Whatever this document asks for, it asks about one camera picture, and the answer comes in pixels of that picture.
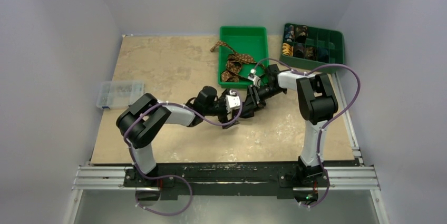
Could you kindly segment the bright green plastic tray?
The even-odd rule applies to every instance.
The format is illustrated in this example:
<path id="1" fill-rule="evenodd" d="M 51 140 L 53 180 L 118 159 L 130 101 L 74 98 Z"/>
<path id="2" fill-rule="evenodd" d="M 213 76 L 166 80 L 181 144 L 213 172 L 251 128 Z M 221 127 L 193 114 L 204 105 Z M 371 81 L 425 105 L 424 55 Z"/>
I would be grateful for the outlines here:
<path id="1" fill-rule="evenodd" d="M 251 82 L 245 79 L 254 64 L 242 64 L 238 81 L 223 81 L 222 73 L 227 69 L 229 55 L 233 50 L 240 54 L 250 55 L 255 63 L 269 57 L 267 31 L 264 27 L 254 26 L 222 26 L 219 33 L 219 41 L 225 42 L 229 47 L 222 45 L 214 48 L 218 52 L 218 85 L 223 88 L 245 89 Z"/>

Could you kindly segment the dark green compartment organizer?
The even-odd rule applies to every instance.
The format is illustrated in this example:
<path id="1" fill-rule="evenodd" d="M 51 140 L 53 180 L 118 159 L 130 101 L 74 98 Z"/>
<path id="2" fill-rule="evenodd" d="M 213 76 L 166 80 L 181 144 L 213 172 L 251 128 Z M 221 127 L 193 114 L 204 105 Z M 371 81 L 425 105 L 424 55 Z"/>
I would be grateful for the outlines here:
<path id="1" fill-rule="evenodd" d="M 296 25 L 303 25 L 303 24 L 294 24 L 294 23 L 286 23 L 285 25 L 292 24 L 294 26 Z M 284 32 L 283 32 L 283 38 L 282 43 L 288 43 L 294 47 L 294 42 L 288 42 L 284 40 Z M 313 46 L 316 48 L 323 47 L 326 48 L 329 51 L 329 63 L 322 63 L 307 59 L 301 59 L 291 56 L 284 56 L 282 53 L 280 53 L 279 60 L 283 63 L 287 64 L 288 66 L 295 67 L 302 70 L 313 70 L 319 66 L 323 66 L 326 64 L 344 64 L 345 60 L 345 52 L 344 52 L 344 37 L 343 34 L 339 31 L 335 30 L 327 30 L 323 28 L 318 27 L 312 27 L 308 26 L 308 37 L 306 39 L 305 43 L 302 43 L 305 48 L 309 46 Z"/>

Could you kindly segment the dark navy striped tie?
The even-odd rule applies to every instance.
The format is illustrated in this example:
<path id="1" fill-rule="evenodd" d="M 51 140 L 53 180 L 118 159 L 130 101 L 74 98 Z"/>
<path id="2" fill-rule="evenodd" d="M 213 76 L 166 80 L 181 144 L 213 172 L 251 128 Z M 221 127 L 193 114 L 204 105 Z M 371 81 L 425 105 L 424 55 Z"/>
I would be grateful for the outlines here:
<path id="1" fill-rule="evenodd" d="M 243 119 L 252 118 L 255 116 L 255 108 L 253 107 L 245 107 L 242 109 L 240 117 Z"/>

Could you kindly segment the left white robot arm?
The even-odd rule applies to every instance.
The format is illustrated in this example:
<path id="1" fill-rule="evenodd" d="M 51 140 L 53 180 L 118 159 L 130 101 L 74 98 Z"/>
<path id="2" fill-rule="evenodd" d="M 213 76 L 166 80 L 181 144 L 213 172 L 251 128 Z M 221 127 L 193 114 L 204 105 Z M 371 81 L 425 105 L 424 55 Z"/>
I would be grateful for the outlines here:
<path id="1" fill-rule="evenodd" d="M 137 180 L 145 187 L 157 181 L 157 162 L 152 141 L 166 124 L 193 128 L 202 122 L 224 129 L 238 124 L 242 100 L 236 90 L 225 90 L 221 96 L 210 86 L 185 104 L 161 101 L 146 93 L 129 106 L 116 120 L 116 126 L 129 149 Z"/>

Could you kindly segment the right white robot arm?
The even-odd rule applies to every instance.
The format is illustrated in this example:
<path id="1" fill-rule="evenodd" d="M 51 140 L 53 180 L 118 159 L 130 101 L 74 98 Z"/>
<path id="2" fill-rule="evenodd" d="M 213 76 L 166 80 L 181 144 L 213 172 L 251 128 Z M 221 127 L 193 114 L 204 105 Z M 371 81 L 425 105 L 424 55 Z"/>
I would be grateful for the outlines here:
<path id="1" fill-rule="evenodd" d="M 306 75 L 295 70 L 279 70 L 276 64 L 264 69 L 268 82 L 261 84 L 256 70 L 248 74 L 252 84 L 247 87 L 247 96 L 242 104 L 241 118 L 252 118 L 255 112 L 266 106 L 266 100 L 288 90 L 297 92 L 299 111 L 305 121 L 305 140 L 298 158 L 295 178 L 307 186 L 322 176 L 322 153 L 324 142 L 323 126 L 338 111 L 338 101 L 327 75 Z"/>

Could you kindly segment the brown patterned tie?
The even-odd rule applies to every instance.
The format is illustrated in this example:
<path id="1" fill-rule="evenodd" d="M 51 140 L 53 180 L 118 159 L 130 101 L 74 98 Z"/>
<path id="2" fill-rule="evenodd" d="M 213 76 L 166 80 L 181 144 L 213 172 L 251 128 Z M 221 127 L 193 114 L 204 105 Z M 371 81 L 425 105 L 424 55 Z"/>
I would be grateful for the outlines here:
<path id="1" fill-rule="evenodd" d="M 245 64 L 256 64 L 255 59 L 249 54 L 241 54 L 230 47 L 226 42 L 219 40 L 211 49 L 211 52 L 217 47 L 226 47 L 231 50 L 231 53 L 227 56 L 225 63 L 225 70 L 220 74 L 220 80 L 222 82 L 239 82 L 240 80 L 248 80 L 246 77 L 240 74 L 242 67 Z"/>

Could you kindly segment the orange striped rolled tie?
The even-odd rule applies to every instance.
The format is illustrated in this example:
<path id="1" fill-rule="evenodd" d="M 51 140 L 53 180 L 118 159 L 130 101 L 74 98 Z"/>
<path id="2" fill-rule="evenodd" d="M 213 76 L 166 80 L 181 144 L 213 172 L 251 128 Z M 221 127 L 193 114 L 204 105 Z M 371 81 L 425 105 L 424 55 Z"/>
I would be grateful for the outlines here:
<path id="1" fill-rule="evenodd" d="M 281 51 L 282 55 L 293 57 L 294 52 L 293 52 L 292 45 L 290 45 L 288 43 L 283 43 L 281 49 L 282 49 L 282 51 Z"/>

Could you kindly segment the blue patterned rolled tie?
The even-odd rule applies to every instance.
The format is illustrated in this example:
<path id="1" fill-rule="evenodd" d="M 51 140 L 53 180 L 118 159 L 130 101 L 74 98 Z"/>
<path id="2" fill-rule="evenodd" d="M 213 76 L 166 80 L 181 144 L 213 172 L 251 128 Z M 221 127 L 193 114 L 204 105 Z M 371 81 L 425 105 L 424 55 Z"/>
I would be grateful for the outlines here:
<path id="1" fill-rule="evenodd" d="M 292 24 L 285 25 L 284 40 L 288 42 L 295 41 L 295 26 Z"/>

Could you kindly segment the navy rolled tie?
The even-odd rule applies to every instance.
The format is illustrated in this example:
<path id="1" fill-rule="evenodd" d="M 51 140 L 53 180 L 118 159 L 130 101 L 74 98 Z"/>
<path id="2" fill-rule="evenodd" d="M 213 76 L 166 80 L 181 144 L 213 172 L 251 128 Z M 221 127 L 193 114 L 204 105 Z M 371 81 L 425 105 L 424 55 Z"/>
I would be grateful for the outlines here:
<path id="1" fill-rule="evenodd" d="M 322 63 L 329 63 L 329 51 L 326 48 L 317 48 L 317 60 Z"/>

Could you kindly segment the clear plastic parts box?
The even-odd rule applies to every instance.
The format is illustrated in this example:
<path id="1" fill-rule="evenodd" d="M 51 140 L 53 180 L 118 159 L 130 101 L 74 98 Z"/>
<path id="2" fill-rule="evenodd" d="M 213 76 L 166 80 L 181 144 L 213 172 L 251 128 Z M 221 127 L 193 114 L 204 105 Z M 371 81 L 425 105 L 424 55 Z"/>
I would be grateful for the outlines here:
<path id="1" fill-rule="evenodd" d="M 105 81 L 99 88 L 96 107 L 126 109 L 144 94 L 143 80 Z"/>

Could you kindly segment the black mounting base rail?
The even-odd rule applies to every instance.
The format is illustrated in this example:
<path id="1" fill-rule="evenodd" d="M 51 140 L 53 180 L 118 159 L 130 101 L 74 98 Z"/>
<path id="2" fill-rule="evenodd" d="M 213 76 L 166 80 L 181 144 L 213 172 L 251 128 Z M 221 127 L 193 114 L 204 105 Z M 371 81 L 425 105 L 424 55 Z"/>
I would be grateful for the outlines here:
<path id="1" fill-rule="evenodd" d="M 143 176 L 125 168 L 123 185 L 137 190 L 155 189 L 162 200 L 178 196 L 257 196 L 317 201 L 320 187 L 328 185 L 320 166 L 305 169 L 299 161 L 158 163 Z"/>

